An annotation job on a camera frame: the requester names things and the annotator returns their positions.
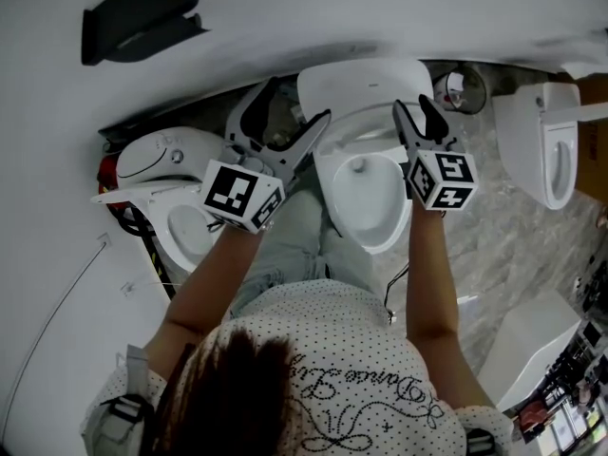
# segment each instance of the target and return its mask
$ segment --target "floor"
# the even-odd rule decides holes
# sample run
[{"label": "floor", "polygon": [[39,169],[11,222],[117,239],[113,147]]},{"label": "floor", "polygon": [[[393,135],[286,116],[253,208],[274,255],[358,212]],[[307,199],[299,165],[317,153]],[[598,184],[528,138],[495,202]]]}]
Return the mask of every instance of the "floor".
[{"label": "floor", "polygon": [[[454,68],[453,63],[427,63],[433,77]],[[509,66],[473,65],[483,76],[488,93],[506,94],[517,86],[547,80],[544,73]],[[288,86],[273,102],[270,125],[278,135],[295,127],[290,109],[295,105]],[[240,92],[221,95],[182,110],[180,124],[223,132],[230,108]],[[465,356],[478,372],[490,350],[504,315],[536,295],[556,290],[575,304],[575,277],[585,271],[589,256],[598,248],[602,234],[595,228],[599,205],[575,193],[561,211],[551,211],[519,190],[506,175],[499,157],[491,101],[476,116],[451,114],[462,128],[467,150],[475,157],[480,188],[462,213],[445,219],[450,264],[459,296],[470,296],[461,305],[461,341]],[[175,124],[174,120],[167,125]],[[408,260],[408,234],[392,250],[374,259],[384,284]],[[174,282],[186,277],[165,259]],[[390,290],[389,307],[396,311],[391,327],[404,330],[407,277]]]}]

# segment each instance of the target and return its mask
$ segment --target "shirt sleeve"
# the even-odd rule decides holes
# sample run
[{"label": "shirt sleeve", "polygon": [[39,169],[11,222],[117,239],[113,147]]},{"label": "shirt sleeve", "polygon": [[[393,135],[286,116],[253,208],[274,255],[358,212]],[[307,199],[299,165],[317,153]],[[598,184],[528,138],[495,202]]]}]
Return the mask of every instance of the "shirt sleeve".
[{"label": "shirt sleeve", "polygon": [[483,429],[494,437],[494,442],[500,448],[502,456],[510,454],[513,433],[511,419],[492,407],[457,408],[455,412],[466,432]]},{"label": "shirt sleeve", "polygon": [[[104,402],[108,400],[115,399],[116,397],[120,397],[121,395],[126,394],[126,365],[122,365],[115,369],[112,374],[108,377],[105,382],[103,388],[99,391],[95,400],[88,406],[86,410],[85,419],[80,424],[80,433],[82,434],[85,431],[86,423],[88,422],[88,418],[91,415],[91,412]],[[158,406],[161,401],[161,395],[164,392],[167,383],[164,379],[153,372],[152,370],[148,371],[148,392],[146,396],[146,400],[152,404],[154,409]]]}]

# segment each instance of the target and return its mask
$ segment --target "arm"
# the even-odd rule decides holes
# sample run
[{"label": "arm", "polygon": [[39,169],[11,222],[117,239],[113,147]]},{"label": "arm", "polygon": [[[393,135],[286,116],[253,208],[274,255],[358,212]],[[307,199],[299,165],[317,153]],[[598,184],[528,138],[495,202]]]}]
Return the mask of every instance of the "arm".
[{"label": "arm", "polygon": [[219,325],[256,256],[262,234],[226,226],[199,267],[175,295],[146,345],[150,369],[168,380],[188,343],[198,344]]},{"label": "arm", "polygon": [[439,398],[453,409],[493,407],[458,342],[458,302],[441,213],[425,210],[417,198],[409,233],[407,330]]}]

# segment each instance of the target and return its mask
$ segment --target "black bracket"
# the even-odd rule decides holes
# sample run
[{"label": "black bracket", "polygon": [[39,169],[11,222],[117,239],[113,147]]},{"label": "black bracket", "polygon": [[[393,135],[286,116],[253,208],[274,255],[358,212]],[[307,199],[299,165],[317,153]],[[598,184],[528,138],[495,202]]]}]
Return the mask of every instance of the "black bracket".
[{"label": "black bracket", "polygon": [[199,0],[104,0],[85,10],[81,61],[142,61],[195,35],[207,32],[200,17],[183,15]]}]

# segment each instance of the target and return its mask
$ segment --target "shirt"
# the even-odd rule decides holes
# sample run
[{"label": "shirt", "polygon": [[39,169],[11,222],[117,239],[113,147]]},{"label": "shirt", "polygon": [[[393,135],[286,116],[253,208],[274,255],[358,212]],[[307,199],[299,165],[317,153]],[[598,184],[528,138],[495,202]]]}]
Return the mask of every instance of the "shirt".
[{"label": "shirt", "polygon": [[[404,332],[388,325],[375,295],[335,280],[311,280],[269,289],[204,344],[227,342],[236,329],[253,334],[258,344],[289,338],[290,403],[305,414],[297,454],[464,456],[466,434],[474,428],[489,432],[498,452],[507,454],[510,419],[494,408],[453,410],[439,400],[420,353]],[[87,414],[124,395],[125,386],[126,369],[120,367]],[[154,406],[165,386],[149,373]]]}]

